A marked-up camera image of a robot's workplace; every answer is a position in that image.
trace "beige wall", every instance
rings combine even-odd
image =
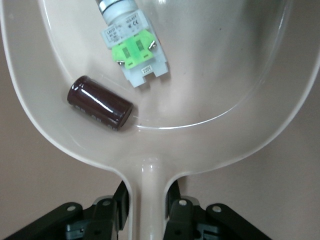
[[[15,95],[0,44],[0,239],[65,202],[85,208],[121,179],[81,163],[33,127]],[[320,237],[320,78],[286,130],[238,163],[180,180],[203,207],[229,205],[274,240]]]

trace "green terminal block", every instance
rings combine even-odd
[[[113,46],[111,49],[112,59],[120,65],[124,65],[126,69],[132,69],[154,57],[150,49],[155,41],[155,36],[144,29],[118,45]]]

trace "brown capacitor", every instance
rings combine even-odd
[[[71,86],[68,102],[113,130],[127,121],[134,105],[101,86],[88,76],[81,76]]]

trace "white plastic scoop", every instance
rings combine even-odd
[[[297,113],[319,69],[320,0],[136,2],[169,64],[169,74],[138,88],[112,62],[94,0],[2,0],[1,30],[35,127],[65,153],[120,175],[130,239],[160,240],[174,180],[247,157]],[[82,75],[135,104],[121,131],[68,104]]]

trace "electrolytic capacitor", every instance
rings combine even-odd
[[[113,130],[127,121],[134,105],[84,75],[71,86],[68,102]]]

